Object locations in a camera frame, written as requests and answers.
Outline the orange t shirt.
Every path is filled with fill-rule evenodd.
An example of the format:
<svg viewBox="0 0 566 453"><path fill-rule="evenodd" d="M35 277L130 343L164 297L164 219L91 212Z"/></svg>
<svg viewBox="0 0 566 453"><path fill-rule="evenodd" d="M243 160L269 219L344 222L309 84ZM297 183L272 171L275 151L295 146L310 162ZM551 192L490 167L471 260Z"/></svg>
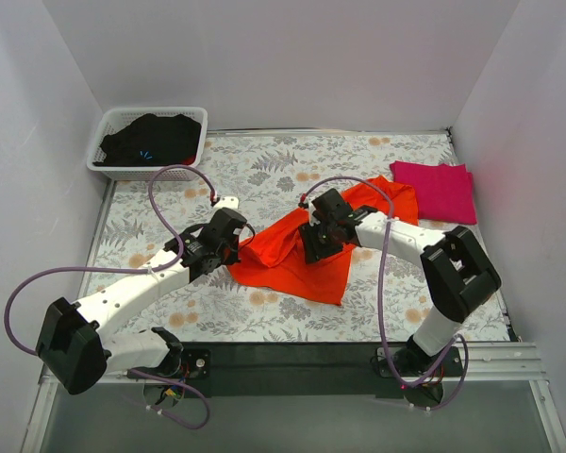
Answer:
<svg viewBox="0 0 566 453"><path fill-rule="evenodd" d="M388 195L395 217L418 225L418 202L413 187L388 181L383 176L367 181ZM385 198L364 184L356 184L341 196L354 209L366 205L385 213L390 210ZM257 233L253 241L244 241L239 254L241 262L227 265L230 275L244 286L266 287L313 302L341 305L355 246L345 245L332 258L306 264L298 227L307 221L308 213L298 208Z"/></svg>

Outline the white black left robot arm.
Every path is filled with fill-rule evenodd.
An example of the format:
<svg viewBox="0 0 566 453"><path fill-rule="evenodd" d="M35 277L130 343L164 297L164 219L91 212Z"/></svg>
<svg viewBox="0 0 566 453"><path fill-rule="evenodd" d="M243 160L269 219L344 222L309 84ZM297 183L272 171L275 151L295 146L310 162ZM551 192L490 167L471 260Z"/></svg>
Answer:
<svg viewBox="0 0 566 453"><path fill-rule="evenodd" d="M36 353L69 394L81 394L113 372L141 369L170 378L181 367L184 346L164 327L133 334L119 328L164 295L238 259L246 219L231 208L215 210L204 225L189 227L134 275L106 289L47 309Z"/></svg>

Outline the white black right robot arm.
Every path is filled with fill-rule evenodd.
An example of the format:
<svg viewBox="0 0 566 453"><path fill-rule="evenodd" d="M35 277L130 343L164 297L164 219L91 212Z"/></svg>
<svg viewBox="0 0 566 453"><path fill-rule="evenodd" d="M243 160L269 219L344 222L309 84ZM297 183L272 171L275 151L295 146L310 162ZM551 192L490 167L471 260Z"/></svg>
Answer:
<svg viewBox="0 0 566 453"><path fill-rule="evenodd" d="M392 375L425 374L440 367L470 315L501 287L501 278L473 232L421 228L375 207L352 208L331 189L307 206L299 227L308 264L331 258L347 245L393 255L421 268L433 307L405 346L382 346Z"/></svg>

